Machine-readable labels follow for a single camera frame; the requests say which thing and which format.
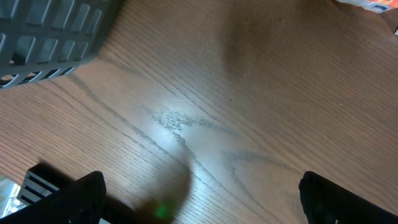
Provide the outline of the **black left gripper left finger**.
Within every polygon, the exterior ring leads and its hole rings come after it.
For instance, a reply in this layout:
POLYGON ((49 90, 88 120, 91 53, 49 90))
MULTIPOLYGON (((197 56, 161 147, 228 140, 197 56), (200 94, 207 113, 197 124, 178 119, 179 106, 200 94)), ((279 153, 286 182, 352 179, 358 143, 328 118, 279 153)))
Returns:
POLYGON ((98 224, 106 200, 103 174, 94 171, 1 219, 2 224, 98 224))

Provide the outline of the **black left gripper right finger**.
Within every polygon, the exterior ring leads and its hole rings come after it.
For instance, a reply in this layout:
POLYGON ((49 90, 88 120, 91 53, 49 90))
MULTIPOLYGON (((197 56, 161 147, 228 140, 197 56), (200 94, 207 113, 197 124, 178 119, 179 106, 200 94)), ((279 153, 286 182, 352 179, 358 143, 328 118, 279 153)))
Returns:
POLYGON ((397 224, 397 215, 313 171, 304 173, 298 188, 309 224, 397 224))

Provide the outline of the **small orange juice box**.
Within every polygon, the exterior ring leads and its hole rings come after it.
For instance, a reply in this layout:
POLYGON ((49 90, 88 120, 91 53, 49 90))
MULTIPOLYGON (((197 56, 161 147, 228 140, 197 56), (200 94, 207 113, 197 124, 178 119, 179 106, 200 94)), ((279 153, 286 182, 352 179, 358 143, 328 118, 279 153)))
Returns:
POLYGON ((383 13, 397 9, 397 0, 337 0, 338 2, 362 7, 365 10, 383 13))

